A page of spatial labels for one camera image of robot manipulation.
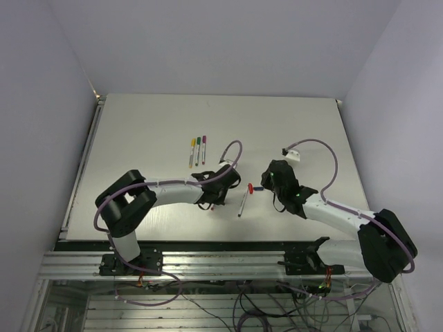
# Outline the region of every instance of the black mounting bracket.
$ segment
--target black mounting bracket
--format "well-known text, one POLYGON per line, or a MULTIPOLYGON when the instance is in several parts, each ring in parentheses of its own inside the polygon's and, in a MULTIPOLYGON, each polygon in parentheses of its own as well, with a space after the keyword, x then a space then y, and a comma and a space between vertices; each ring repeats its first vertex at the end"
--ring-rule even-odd
MULTIPOLYGON (((327 266, 317 266, 313 268, 309 264, 309 252, 289 251, 284 253, 284 261, 277 262, 283 265, 286 275, 326 275, 327 266)), ((345 267, 342 265, 330 266, 333 275, 344 275, 345 267)))
MULTIPOLYGON (((144 248, 142 253, 131 260, 132 265, 161 272, 163 268, 163 255, 154 248, 144 248)), ((134 270, 119 260, 115 254, 105 254, 99 267, 101 276, 140 275, 139 270, 134 270)), ((159 275, 158 273, 144 273, 144 275, 159 275)))

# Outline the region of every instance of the white table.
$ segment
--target white table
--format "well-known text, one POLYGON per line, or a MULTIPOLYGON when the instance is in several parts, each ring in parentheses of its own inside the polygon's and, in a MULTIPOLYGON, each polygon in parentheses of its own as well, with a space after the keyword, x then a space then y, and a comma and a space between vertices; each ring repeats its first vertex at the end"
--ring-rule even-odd
MULTIPOLYGON (((147 178, 184 178, 190 172, 217 170, 220 153, 234 139, 243 142, 238 165, 242 184, 230 190, 225 206, 201 211, 176 204, 151 210, 137 229, 140 240, 311 241, 321 236, 350 239, 323 223, 278 213, 272 193, 255 192, 237 217, 247 183, 261 174, 281 149, 303 138, 328 142, 338 156, 338 178, 327 196, 367 209, 336 101, 323 98, 236 97, 216 95, 107 96, 86 167, 70 213, 68 240, 102 240, 93 229, 96 197, 130 169, 147 178), (188 168, 192 138, 207 135, 206 165, 188 168)), ((237 147, 228 154, 234 158, 237 147)), ((333 159, 324 146, 298 147, 300 184, 321 189, 333 174, 333 159)))

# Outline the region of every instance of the purple marker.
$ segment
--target purple marker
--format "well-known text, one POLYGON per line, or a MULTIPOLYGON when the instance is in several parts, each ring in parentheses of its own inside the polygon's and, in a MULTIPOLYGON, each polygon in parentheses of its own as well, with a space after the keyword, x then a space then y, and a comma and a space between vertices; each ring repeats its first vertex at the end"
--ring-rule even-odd
POLYGON ((201 164, 205 165, 206 162, 206 135, 203 136, 203 144, 201 145, 201 164))

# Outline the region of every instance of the glass panel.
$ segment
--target glass panel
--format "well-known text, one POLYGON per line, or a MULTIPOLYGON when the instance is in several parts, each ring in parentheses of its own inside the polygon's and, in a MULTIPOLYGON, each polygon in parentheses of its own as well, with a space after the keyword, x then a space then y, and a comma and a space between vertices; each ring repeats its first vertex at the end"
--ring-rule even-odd
MULTIPOLYGON (((291 286, 314 292, 321 283, 304 279, 291 286)), ((360 293, 370 284, 371 279, 333 279, 326 298, 360 293)), ((174 301, 147 307, 174 297, 177 283, 53 282, 36 331, 234 332, 234 325, 237 332, 404 330, 387 284, 348 301, 313 299, 275 281, 186 281, 182 287, 174 301)))

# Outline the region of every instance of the white wall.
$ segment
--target white wall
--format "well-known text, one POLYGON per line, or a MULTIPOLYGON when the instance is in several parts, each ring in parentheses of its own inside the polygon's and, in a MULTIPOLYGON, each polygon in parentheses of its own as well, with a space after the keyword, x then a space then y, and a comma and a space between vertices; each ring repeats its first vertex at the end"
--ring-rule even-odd
POLYGON ((0 322, 18 331, 53 246, 95 95, 45 1, 0 3, 0 322))
POLYGON ((99 94, 343 99, 400 0, 51 0, 99 94))
POLYGON ((344 101, 375 210, 394 210, 418 247, 405 276, 423 331, 442 330, 443 1, 403 0, 344 101))

